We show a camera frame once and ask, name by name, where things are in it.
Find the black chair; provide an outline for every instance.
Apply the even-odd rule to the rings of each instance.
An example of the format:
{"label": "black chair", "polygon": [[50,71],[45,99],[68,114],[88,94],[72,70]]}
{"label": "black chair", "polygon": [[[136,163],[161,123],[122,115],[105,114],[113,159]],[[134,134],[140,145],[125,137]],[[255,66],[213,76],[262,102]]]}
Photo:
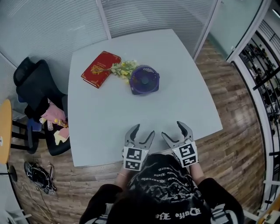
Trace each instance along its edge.
{"label": "black chair", "polygon": [[[28,104],[25,109],[28,118],[39,121],[41,115],[49,107],[48,99],[62,109],[67,116],[67,95],[57,88],[46,61],[40,60],[33,63],[28,57],[25,58],[14,73],[14,83],[17,86],[17,94]],[[62,154],[70,149],[69,138],[65,143],[60,142],[59,145],[55,143],[53,134],[61,128],[61,126],[54,124],[53,131],[48,131],[47,122],[44,124],[45,139],[52,156]],[[42,138],[42,136],[37,136],[38,133],[30,130],[26,134],[29,141],[25,143],[31,148],[29,152],[35,153],[38,138]]]}

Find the yellow round table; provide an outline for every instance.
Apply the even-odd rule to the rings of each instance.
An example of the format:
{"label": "yellow round table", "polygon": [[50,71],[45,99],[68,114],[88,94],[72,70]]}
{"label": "yellow round table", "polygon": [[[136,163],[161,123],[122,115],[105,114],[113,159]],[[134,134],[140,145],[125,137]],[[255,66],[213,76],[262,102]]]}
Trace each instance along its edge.
{"label": "yellow round table", "polygon": [[12,139],[12,106],[5,100],[0,106],[0,163],[8,162]]}

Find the tabletop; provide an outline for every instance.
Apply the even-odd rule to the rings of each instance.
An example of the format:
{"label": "tabletop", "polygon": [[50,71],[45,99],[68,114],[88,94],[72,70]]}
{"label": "tabletop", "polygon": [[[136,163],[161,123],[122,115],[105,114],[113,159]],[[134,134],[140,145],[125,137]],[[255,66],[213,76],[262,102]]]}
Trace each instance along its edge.
{"label": "tabletop", "polygon": [[[159,90],[133,95],[124,80],[111,74],[97,89],[81,74],[102,52],[149,65],[160,75]],[[222,129],[213,99],[192,57],[173,30],[121,36],[82,48],[72,55],[68,120],[75,166],[122,160],[126,132],[140,124],[136,140],[155,130],[150,153],[168,149],[161,137],[183,138],[176,121],[188,125],[194,140]]]}
{"label": "tabletop", "polygon": [[12,107],[6,99],[0,106],[0,163],[6,164],[9,158],[12,139]]}

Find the red book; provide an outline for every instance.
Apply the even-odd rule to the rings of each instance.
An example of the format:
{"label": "red book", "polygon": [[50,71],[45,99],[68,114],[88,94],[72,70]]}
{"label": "red book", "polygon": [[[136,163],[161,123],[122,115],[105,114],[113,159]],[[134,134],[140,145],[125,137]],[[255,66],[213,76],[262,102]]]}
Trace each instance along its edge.
{"label": "red book", "polygon": [[104,71],[104,69],[110,69],[113,63],[120,62],[121,58],[119,56],[103,51],[84,71],[81,77],[89,84],[99,88],[111,74],[111,71]]}

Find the purple fan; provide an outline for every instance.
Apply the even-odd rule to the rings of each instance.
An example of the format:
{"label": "purple fan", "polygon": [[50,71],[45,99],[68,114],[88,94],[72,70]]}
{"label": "purple fan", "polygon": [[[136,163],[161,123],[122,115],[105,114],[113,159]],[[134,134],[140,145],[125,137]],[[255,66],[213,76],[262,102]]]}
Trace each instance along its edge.
{"label": "purple fan", "polygon": [[159,74],[148,65],[140,65],[131,73],[129,84],[134,95],[155,92],[159,89]]}

